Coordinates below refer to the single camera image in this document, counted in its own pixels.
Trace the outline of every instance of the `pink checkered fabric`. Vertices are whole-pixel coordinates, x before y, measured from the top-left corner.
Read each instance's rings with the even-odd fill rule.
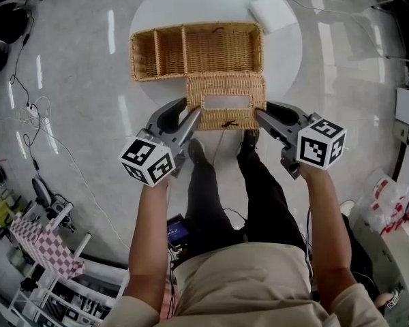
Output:
[[[71,279],[85,272],[85,265],[74,259],[61,237],[52,229],[54,219],[43,230],[40,224],[32,224],[18,214],[10,227],[18,242],[38,264]]]

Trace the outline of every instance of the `round white table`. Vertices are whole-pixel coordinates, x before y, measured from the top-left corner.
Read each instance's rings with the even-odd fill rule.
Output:
[[[255,0],[144,0],[135,13],[130,35],[143,29],[212,20],[254,20],[248,10]],[[299,72],[303,42],[298,23],[264,36],[267,100],[279,101]],[[186,80],[142,82],[144,92],[159,106],[186,96]]]

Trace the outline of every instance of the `concrete floor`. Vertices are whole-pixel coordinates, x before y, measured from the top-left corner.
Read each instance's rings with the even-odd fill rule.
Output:
[[[305,5],[357,14],[379,49],[403,55],[393,18],[370,6],[377,0],[299,0]],[[117,161],[125,137],[145,125],[157,109],[140,85],[130,77],[128,38],[130,23],[142,0],[43,0],[33,6],[35,24],[21,53],[18,77],[30,92],[31,102],[47,96],[52,106],[50,128],[71,152],[98,204],[127,244],[132,239],[141,185],[134,182]],[[365,32],[342,14],[315,12],[292,6],[303,36],[303,59],[299,74],[283,102],[313,111],[348,128],[344,157],[331,169],[340,202],[357,200],[363,182],[374,168],[391,169],[398,143],[391,134],[395,87],[404,78],[403,63],[382,59]],[[108,12],[115,14],[116,51],[108,47]],[[31,138],[35,128],[19,123],[18,109],[26,95],[10,75],[22,40],[10,46],[10,57],[0,73],[0,159],[9,176],[9,186],[26,199],[35,197],[30,180],[35,176],[29,151],[21,151],[16,132]],[[47,109],[40,99],[43,114]],[[213,158],[220,132],[200,132],[209,159]],[[247,216],[247,195],[235,153],[241,134],[226,132],[215,161],[223,207]],[[307,189],[302,178],[293,181],[280,166],[281,145],[264,132],[258,152],[282,184],[297,223],[305,224]],[[76,246],[85,232],[93,238],[85,253],[107,260],[127,262],[128,250],[95,204],[93,197],[59,144],[40,132],[32,147],[40,174],[55,193],[73,202],[72,218],[78,231],[63,236]],[[185,213],[187,186],[192,164],[172,180],[168,216]],[[239,225],[236,214],[230,214]]]

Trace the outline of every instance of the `woven basket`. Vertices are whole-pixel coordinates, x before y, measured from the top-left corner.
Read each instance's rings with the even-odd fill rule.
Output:
[[[262,72],[255,22],[207,22],[140,31],[130,38],[132,78],[144,82],[197,72]]]
[[[265,79],[255,72],[207,72],[187,77],[187,108],[202,108],[199,130],[258,129],[254,118],[256,108],[266,109]],[[248,108],[209,109],[205,107],[208,95],[248,96]]]

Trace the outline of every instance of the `person's left arm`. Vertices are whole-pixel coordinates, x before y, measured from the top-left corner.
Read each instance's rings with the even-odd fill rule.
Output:
[[[144,186],[129,254],[130,281],[124,295],[137,298],[159,314],[168,263],[166,190],[168,178],[154,188]]]

